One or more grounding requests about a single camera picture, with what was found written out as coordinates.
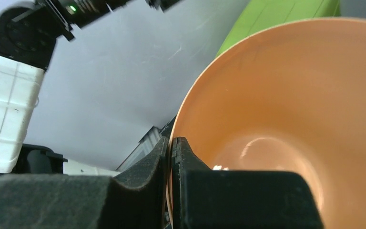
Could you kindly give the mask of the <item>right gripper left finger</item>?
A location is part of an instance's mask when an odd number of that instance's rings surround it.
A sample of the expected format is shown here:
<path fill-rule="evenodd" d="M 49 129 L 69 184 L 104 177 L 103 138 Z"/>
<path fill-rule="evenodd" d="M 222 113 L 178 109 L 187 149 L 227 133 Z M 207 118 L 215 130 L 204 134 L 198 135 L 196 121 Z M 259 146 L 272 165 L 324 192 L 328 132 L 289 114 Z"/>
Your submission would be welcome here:
<path fill-rule="evenodd" d="M 0 229 L 161 229 L 168 139 L 111 176 L 0 176 Z"/>

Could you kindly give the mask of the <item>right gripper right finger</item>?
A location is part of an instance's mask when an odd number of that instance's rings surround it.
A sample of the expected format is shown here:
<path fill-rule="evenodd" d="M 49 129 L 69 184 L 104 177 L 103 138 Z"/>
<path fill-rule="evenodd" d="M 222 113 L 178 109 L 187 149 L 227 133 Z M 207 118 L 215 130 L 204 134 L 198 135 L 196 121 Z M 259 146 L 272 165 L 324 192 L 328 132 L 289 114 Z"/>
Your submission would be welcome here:
<path fill-rule="evenodd" d="M 321 229 L 306 181 L 287 171 L 212 170 L 184 137 L 171 144 L 175 229 Z"/>

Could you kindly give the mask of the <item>orange plastic bucket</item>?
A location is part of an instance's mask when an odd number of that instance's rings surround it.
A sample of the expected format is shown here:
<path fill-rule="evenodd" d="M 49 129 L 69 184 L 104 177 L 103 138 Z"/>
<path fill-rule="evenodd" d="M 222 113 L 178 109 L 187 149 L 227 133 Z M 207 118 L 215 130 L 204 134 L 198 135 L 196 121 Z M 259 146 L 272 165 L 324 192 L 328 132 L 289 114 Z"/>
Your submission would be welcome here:
<path fill-rule="evenodd" d="M 216 58 L 178 112 L 208 167 L 299 173 L 327 229 L 366 229 L 366 20 L 251 35 Z"/>

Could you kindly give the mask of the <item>green plastic tub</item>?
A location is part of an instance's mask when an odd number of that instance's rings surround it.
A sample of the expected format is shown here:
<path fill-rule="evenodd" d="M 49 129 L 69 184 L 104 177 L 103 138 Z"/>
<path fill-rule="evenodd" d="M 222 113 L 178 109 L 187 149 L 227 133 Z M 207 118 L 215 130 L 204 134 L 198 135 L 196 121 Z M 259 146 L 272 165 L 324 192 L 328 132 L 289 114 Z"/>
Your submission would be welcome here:
<path fill-rule="evenodd" d="M 217 56 L 240 40 L 279 24 L 340 15 L 338 0 L 252 0 L 226 36 Z"/>

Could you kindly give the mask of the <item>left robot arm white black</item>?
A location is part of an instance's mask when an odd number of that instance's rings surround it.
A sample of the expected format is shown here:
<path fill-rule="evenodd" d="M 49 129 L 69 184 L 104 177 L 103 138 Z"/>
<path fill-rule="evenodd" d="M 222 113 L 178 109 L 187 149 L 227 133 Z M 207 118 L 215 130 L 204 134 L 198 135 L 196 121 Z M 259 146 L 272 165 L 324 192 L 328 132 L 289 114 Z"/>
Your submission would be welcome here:
<path fill-rule="evenodd" d="M 127 5 L 125 0 L 36 0 L 0 14 L 0 174 L 19 158 L 59 37 Z"/>

